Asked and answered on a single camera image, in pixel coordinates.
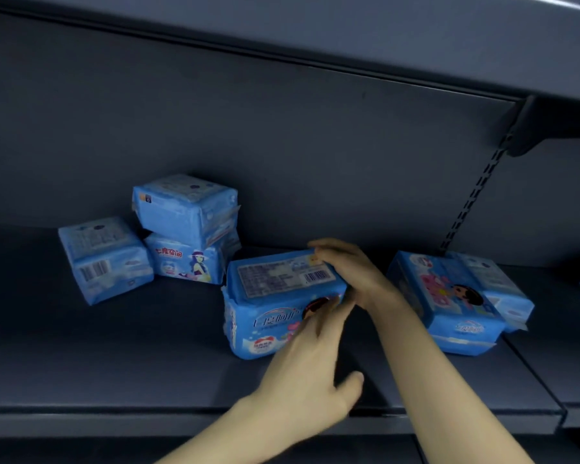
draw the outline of sanitary pad package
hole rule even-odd
[[[88,304],[137,288],[155,276],[146,247],[121,218],[62,227],[58,235]]]
[[[146,229],[204,248],[236,228],[238,192],[176,174],[133,188],[133,208]]]
[[[387,277],[400,289],[442,351],[479,355],[494,346],[506,326],[458,260],[400,251]]]
[[[447,252],[447,257],[459,260],[474,275],[481,291],[507,321],[506,332],[527,330],[526,321],[535,305],[495,262],[458,252]]]
[[[205,249],[173,241],[158,233],[148,236],[144,243],[153,257],[157,275],[216,285],[223,283],[227,263],[240,249],[239,235],[235,229]]]
[[[224,332],[234,354],[253,359],[279,350],[346,282],[313,250],[230,262]]]

